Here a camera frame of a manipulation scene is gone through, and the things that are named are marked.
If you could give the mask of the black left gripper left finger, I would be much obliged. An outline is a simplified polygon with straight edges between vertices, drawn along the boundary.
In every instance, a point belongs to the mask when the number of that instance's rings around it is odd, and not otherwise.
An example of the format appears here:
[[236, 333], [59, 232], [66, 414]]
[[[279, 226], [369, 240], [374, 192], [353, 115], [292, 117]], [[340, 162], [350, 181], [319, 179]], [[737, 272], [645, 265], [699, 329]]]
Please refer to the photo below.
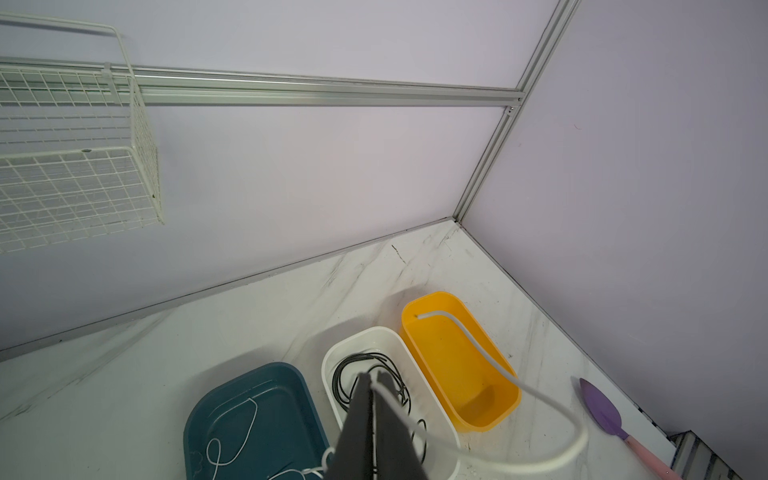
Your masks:
[[349, 410], [325, 479], [374, 478], [373, 392], [367, 373], [357, 377]]

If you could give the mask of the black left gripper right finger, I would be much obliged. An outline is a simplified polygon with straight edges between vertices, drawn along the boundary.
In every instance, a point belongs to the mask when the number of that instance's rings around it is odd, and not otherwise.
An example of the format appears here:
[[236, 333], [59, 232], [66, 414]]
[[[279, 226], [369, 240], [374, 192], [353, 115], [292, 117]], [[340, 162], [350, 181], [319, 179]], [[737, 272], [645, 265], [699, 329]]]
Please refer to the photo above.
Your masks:
[[377, 374], [375, 387], [375, 460], [378, 479], [426, 479], [413, 439], [399, 416], [403, 413], [391, 374]]

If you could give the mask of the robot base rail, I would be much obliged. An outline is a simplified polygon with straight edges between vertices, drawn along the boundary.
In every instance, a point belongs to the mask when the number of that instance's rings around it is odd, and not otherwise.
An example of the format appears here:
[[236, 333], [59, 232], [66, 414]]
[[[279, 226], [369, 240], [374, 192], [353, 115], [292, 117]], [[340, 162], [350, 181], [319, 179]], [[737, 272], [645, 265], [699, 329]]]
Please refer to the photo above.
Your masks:
[[671, 435], [675, 446], [672, 470], [688, 480], [742, 480], [742, 477], [719, 457], [693, 431]]

